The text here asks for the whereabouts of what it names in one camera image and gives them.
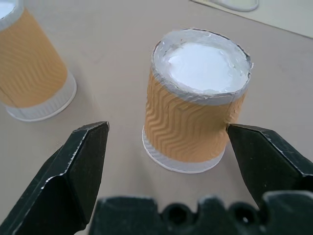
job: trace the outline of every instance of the wavy pattern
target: wavy pattern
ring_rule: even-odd
[[[237,121],[245,95],[225,105],[187,102],[163,87],[150,73],[145,133],[153,147],[181,162],[211,160],[224,150],[227,123]]]
[[[64,63],[27,9],[0,32],[0,71],[0,99],[16,108],[47,101],[66,81]]]

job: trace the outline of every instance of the beige table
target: beige table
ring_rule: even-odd
[[[14,120],[0,107],[0,222],[72,130],[100,120],[111,129],[99,197],[149,195],[160,210],[174,201],[195,210],[207,194],[226,205],[253,203],[231,146],[215,168],[195,175],[163,169],[142,147],[150,55],[172,29],[204,28],[243,46],[255,68],[239,123],[276,130],[313,160],[311,39],[187,0],[26,0],[26,6],[74,74],[78,92],[43,122]]]

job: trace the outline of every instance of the table surface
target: table surface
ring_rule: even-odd
[[[250,55],[248,95],[239,123],[275,130],[313,160],[313,41],[187,0],[26,0],[78,83],[73,102],[36,123],[11,118],[0,107],[0,222],[45,160],[88,123],[109,121],[99,197],[148,195],[162,210],[213,194],[254,204],[231,148],[202,174],[170,172],[155,164],[141,142],[151,53],[173,29],[196,27],[226,35]]]

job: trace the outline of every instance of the paper cup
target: paper cup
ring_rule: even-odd
[[[183,79],[195,80],[198,71],[181,81],[179,76],[186,76],[186,73],[173,77],[173,66],[183,60],[183,57],[179,58],[173,53],[186,45],[204,45],[210,47],[208,50],[218,50],[219,53],[221,49],[221,53],[228,53],[230,61],[227,62],[232,65],[230,71],[234,72],[232,77],[236,79],[231,81],[226,90],[214,91],[195,89],[190,87],[189,81],[183,82]],[[166,59],[169,53],[171,63]],[[197,59],[194,49],[191,49],[191,53]],[[193,62],[182,62],[182,65],[189,66]],[[250,57],[238,45],[218,34],[187,29],[165,35],[153,52],[147,89],[142,141],[148,155],[166,169],[181,173],[200,173],[214,167],[221,160],[228,142],[226,126],[238,118],[250,81],[251,68]],[[211,70],[207,71],[207,77],[213,79],[213,82],[212,76],[217,73],[213,71],[214,67]]]
[[[0,1],[0,100],[22,121],[61,112],[76,82],[22,0]]]

